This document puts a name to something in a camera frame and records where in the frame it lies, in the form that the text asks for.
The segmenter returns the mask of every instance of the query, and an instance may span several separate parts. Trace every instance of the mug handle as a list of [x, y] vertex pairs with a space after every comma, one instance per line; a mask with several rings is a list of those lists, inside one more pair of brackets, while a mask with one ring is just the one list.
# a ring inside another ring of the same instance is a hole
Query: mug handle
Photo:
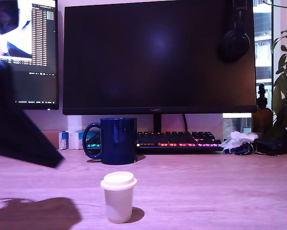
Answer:
[[90, 125], [88, 125], [82, 135], [82, 147], [86, 153], [86, 155], [92, 159], [100, 159], [101, 158], [101, 153], [98, 153], [98, 154], [91, 154], [89, 151], [88, 151], [88, 148], [87, 148], [87, 144], [86, 144], [86, 138], [87, 138], [87, 134], [88, 134], [88, 131], [89, 129], [91, 129], [92, 127], [96, 127], [96, 128], [101, 128], [101, 123], [91, 123]]

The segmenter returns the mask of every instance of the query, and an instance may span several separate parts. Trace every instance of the monitor stand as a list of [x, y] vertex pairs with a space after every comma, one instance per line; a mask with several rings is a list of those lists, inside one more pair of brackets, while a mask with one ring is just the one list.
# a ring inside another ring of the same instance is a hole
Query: monitor stand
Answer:
[[154, 120], [154, 132], [161, 133], [161, 114], [154, 114], [153, 120]]

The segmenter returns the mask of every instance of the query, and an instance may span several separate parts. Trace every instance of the cup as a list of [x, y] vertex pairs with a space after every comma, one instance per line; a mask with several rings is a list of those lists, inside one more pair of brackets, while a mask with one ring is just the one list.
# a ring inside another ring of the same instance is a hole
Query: cup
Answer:
[[[101, 129], [101, 152], [91, 154], [86, 145], [88, 131]], [[121, 165], [137, 161], [137, 119], [102, 118], [100, 123], [89, 124], [82, 137], [82, 146], [88, 157], [101, 159], [104, 164]]]
[[113, 172], [104, 177], [101, 187], [105, 191], [106, 214], [110, 222], [121, 224], [131, 219], [136, 184], [131, 172]]

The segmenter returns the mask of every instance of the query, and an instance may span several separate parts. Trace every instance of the white tissue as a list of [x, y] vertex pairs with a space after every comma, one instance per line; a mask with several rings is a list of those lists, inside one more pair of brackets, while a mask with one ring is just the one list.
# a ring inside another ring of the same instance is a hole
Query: white tissue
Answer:
[[230, 140], [226, 140], [222, 143], [222, 147], [225, 150], [241, 146], [244, 142], [253, 142], [258, 138], [258, 135], [255, 133], [246, 134], [235, 131], [230, 133], [230, 138]]

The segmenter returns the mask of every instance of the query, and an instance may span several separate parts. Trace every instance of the desk surface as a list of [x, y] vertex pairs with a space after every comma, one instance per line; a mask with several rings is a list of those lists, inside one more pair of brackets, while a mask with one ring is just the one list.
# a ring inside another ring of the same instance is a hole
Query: desk surface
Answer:
[[[287, 230], [287, 155], [146, 155], [110, 166], [82, 150], [62, 154], [57, 170], [0, 156], [0, 199], [9, 199], [0, 230]], [[106, 219], [100, 187], [114, 171], [138, 180], [132, 219], [119, 225]]]

